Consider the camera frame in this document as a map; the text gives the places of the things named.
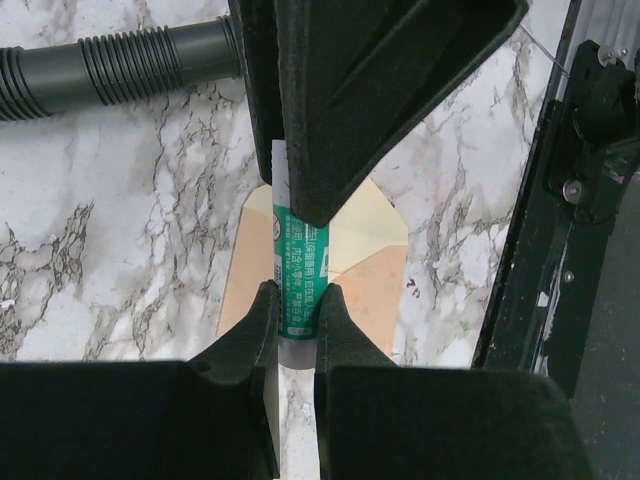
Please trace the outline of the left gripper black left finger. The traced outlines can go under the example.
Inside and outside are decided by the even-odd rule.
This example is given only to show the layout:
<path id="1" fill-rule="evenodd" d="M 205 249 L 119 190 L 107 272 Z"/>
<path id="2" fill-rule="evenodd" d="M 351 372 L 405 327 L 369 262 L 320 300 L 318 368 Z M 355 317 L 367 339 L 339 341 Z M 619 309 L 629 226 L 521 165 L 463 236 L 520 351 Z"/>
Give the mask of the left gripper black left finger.
<path id="1" fill-rule="evenodd" d="M 190 360 L 1 367 L 5 479 L 275 479 L 279 294 Z"/>

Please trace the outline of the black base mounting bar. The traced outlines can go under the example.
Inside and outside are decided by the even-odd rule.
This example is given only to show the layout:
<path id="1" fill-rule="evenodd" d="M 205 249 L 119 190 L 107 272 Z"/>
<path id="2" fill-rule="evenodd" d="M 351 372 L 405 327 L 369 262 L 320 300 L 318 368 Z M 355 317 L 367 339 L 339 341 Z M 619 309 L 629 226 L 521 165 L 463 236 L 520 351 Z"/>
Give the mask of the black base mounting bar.
<path id="1" fill-rule="evenodd" d="M 474 354 L 551 378 L 598 479 L 639 475 L 639 5 L 574 1 Z"/>

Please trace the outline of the green white glue stick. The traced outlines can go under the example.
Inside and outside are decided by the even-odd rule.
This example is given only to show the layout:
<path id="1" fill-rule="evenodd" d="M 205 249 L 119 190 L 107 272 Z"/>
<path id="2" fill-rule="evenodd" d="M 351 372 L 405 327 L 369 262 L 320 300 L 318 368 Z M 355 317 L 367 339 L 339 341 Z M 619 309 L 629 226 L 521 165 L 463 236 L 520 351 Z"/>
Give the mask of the green white glue stick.
<path id="1" fill-rule="evenodd" d="M 315 365 L 320 301 L 329 283 L 329 229 L 294 215 L 286 142 L 274 140 L 271 153 L 274 281 L 281 299 L 279 363 L 308 370 Z"/>

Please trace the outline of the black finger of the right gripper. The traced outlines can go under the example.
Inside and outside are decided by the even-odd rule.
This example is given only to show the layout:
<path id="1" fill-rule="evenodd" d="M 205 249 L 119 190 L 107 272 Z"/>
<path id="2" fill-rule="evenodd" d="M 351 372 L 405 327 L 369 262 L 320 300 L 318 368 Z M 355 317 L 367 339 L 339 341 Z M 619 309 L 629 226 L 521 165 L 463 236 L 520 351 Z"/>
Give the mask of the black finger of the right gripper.
<path id="1" fill-rule="evenodd" d="M 279 1 L 290 204 L 325 226 L 514 32 L 524 1 Z"/>
<path id="2" fill-rule="evenodd" d="M 245 81 L 259 172 L 263 181 L 270 182 L 272 142 L 285 138 L 275 2 L 230 0 L 228 4 Z"/>

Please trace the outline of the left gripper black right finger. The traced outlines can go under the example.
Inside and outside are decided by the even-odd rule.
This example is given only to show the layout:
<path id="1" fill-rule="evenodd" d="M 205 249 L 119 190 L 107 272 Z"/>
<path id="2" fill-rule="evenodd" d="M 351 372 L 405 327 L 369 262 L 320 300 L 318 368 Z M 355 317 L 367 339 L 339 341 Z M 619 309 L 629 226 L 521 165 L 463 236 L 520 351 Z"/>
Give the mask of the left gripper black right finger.
<path id="1" fill-rule="evenodd" d="M 513 370 L 394 364 L 330 285 L 314 400 L 324 479 L 588 479 L 559 388 Z"/>

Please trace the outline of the tan paper envelope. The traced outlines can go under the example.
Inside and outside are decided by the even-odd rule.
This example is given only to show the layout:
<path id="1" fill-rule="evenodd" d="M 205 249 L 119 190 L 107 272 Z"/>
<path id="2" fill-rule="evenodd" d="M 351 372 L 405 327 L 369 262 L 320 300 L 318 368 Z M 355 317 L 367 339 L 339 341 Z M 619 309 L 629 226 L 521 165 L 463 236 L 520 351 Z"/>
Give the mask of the tan paper envelope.
<path id="1" fill-rule="evenodd" d="M 254 190 L 243 205 L 217 335 L 251 307 L 273 277 L 272 191 Z M 341 286 L 351 319 L 392 354 L 408 252 L 408 227 L 378 186 L 365 180 L 330 223 L 329 281 Z"/>

